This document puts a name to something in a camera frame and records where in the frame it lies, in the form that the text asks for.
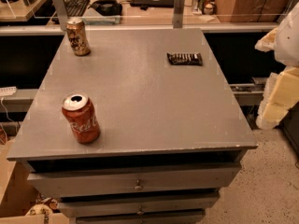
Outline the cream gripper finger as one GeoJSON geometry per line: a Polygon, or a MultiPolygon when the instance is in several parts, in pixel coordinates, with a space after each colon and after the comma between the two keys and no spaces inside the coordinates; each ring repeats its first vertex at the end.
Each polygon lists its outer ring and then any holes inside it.
{"type": "Polygon", "coordinates": [[[299,68],[286,67],[266,80],[256,124],[260,129],[275,128],[299,102],[299,68]]]}
{"type": "Polygon", "coordinates": [[[275,40],[277,35],[277,28],[272,29],[265,36],[263,36],[260,40],[255,44],[255,48],[259,51],[268,52],[274,49],[275,40]]]}

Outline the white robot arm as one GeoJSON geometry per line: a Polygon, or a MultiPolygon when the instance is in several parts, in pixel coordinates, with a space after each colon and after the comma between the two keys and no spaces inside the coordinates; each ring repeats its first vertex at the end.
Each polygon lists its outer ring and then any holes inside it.
{"type": "Polygon", "coordinates": [[[275,60],[285,68],[266,80],[256,124],[260,129],[275,128],[299,102],[299,3],[277,28],[260,39],[255,48],[274,51],[275,60]]]}

